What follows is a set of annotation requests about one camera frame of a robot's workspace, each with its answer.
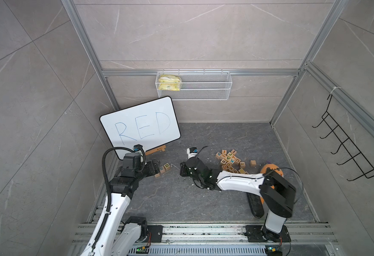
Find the wooden block letter D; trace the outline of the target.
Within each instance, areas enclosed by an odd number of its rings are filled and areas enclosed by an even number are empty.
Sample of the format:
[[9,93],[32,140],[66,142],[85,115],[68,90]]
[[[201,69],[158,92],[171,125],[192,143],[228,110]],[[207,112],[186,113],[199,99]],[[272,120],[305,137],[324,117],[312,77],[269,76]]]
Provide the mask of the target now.
[[165,170],[165,171],[169,171],[169,170],[171,169],[171,166],[170,166],[169,163],[164,164],[163,167],[164,167],[164,170]]

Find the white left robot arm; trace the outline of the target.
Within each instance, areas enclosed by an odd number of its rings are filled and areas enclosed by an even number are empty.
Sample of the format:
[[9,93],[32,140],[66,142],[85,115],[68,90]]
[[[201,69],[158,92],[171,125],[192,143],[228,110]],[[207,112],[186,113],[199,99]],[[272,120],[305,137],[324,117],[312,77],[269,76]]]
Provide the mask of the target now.
[[[108,178],[106,157],[111,151],[125,150],[119,176]],[[83,256],[126,256],[136,242],[151,245],[152,234],[148,231],[144,217],[130,217],[124,224],[120,235],[116,237],[122,218],[142,179],[154,176],[159,168],[157,161],[147,161],[142,145],[133,149],[113,147],[102,156],[102,173],[106,186],[106,201],[102,215],[86,245]]]

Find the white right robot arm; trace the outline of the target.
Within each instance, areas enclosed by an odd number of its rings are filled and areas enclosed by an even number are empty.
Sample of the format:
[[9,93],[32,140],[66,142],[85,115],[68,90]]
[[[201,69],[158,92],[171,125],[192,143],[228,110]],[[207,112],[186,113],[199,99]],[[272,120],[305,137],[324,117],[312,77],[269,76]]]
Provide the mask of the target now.
[[267,165],[265,173],[254,175],[210,169],[198,158],[196,147],[186,150],[188,160],[180,164],[180,176],[190,177],[200,189],[238,191],[247,194],[252,210],[269,209],[264,225],[258,228],[260,239],[290,242],[285,222],[293,215],[296,188],[281,175],[281,168]]

